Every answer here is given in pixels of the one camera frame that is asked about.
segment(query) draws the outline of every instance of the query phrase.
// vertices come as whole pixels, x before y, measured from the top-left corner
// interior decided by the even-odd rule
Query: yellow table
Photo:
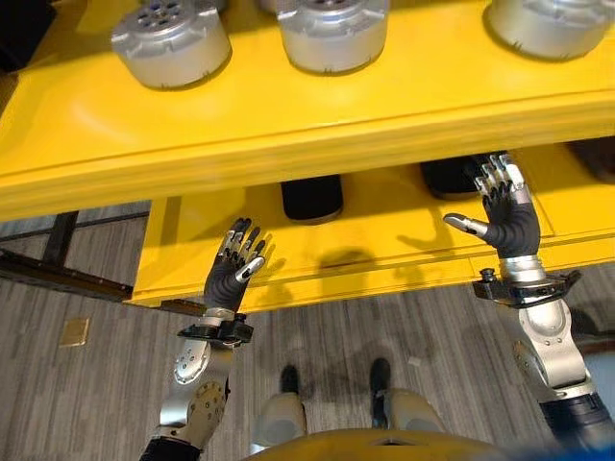
[[[563,145],[512,154],[534,194],[545,267],[615,260],[615,185],[597,182]],[[468,282],[498,268],[491,247],[442,222],[455,211],[484,219],[478,197],[434,199],[418,165],[354,173],[342,184],[344,210],[321,226],[291,223],[278,184],[154,201],[132,302],[198,296],[237,216],[254,218],[270,239],[244,312]]]
[[[198,293],[222,231],[249,214],[277,248],[246,309],[314,303],[494,265],[491,249],[441,223],[447,211],[481,216],[479,202],[436,201],[415,163],[523,148],[547,266],[614,260],[613,187],[553,144],[615,134],[615,32],[581,59],[537,61],[487,35],[487,3],[393,1],[378,60],[335,77],[294,68],[275,19],[237,0],[223,13],[226,68],[155,91],[111,52],[136,0],[56,2],[0,118],[0,220],[156,199],[133,302],[158,305]],[[335,173],[348,174],[342,217],[288,223],[277,182]]]
[[[289,64],[255,2],[223,13],[228,66],[141,86],[111,52],[136,0],[61,0],[0,118],[0,220],[615,134],[615,36],[541,62],[496,44],[483,1],[392,2],[380,58],[321,77]]]

